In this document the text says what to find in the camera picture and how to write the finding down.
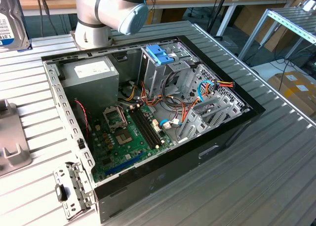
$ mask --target metal latch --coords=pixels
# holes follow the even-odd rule
[[[16,106],[6,99],[0,100],[0,176],[31,161]]]
[[[95,203],[92,187],[81,163],[65,163],[54,172],[57,198],[68,220],[90,209]]]

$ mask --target sheet metal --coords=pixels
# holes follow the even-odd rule
[[[316,42],[316,16],[301,8],[269,9],[268,16],[311,43]]]
[[[145,26],[118,43],[186,35],[267,110],[232,147],[109,220],[109,226],[309,225],[316,216],[315,124],[198,26]],[[75,51],[70,36],[34,40],[34,50],[0,53],[0,98],[19,107],[33,162],[0,178],[4,225],[99,225],[93,210],[68,223],[52,171],[73,160],[40,56]]]

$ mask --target desk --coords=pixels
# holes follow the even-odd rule
[[[76,0],[46,0],[51,14],[72,14],[76,13]],[[256,4],[285,4],[284,7],[290,7],[295,0],[225,0],[223,6],[228,6],[226,15],[217,32],[217,36],[223,35],[229,20],[231,19],[236,6],[238,5],[256,5]],[[37,0],[20,0],[24,15],[39,15]],[[155,9],[167,8],[187,8],[213,6],[215,0],[156,0]],[[152,8],[152,1],[147,0],[148,8]]]
[[[316,215],[315,124],[188,21],[145,26],[119,44],[186,35],[266,112],[224,152],[111,218],[112,226],[310,225]],[[74,158],[40,57],[75,51],[70,35],[36,38],[34,49],[0,53],[0,99],[16,103],[33,162],[0,177],[1,225],[97,226],[88,211],[70,224],[52,172]]]

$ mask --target blue cable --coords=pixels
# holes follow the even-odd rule
[[[204,102],[204,99],[203,99],[202,94],[201,94],[201,86],[202,86],[202,83],[204,83],[204,82],[209,83],[209,84],[212,85],[212,86],[214,85],[214,83],[211,82],[211,81],[209,81],[209,80],[203,80],[203,81],[198,85],[197,93],[198,93],[198,96],[199,96],[199,98],[201,99],[202,102]]]
[[[160,122],[160,126],[162,126],[164,123],[166,123],[166,122],[169,122],[169,120],[168,119],[164,119],[164,120],[162,120],[161,122]]]

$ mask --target wooden desk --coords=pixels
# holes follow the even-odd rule
[[[295,0],[225,0],[224,6],[229,6],[227,13],[223,19],[218,36],[223,35],[233,12],[238,5],[254,5],[254,4],[285,4],[284,7],[290,7]],[[39,15],[39,7],[37,0],[20,0],[24,14]],[[51,14],[71,14],[76,13],[75,0],[46,0]],[[186,8],[186,7],[204,7],[213,6],[215,0],[156,0],[155,10],[166,8]],[[153,2],[147,0],[148,8],[152,8]]]

